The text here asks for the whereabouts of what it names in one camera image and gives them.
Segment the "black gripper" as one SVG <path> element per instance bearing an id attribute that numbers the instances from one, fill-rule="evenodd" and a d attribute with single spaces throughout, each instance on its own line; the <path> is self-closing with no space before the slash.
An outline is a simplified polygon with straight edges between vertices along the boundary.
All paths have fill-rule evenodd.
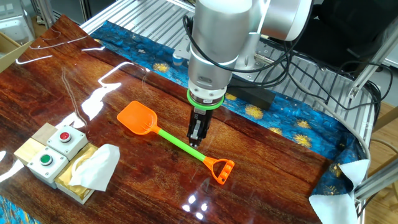
<path id="1" fill-rule="evenodd" d="M 201 143 L 201 140 L 198 136 L 200 123 L 197 123 L 197 121 L 201 121 L 201 123 L 204 124 L 201 132 L 201 138 L 205 139 L 210 127 L 212 116 L 213 110 L 201 110 L 196 107 L 192 108 L 190 114 L 190 126 L 187 133 L 187 137 L 191 147 L 198 147 Z"/>

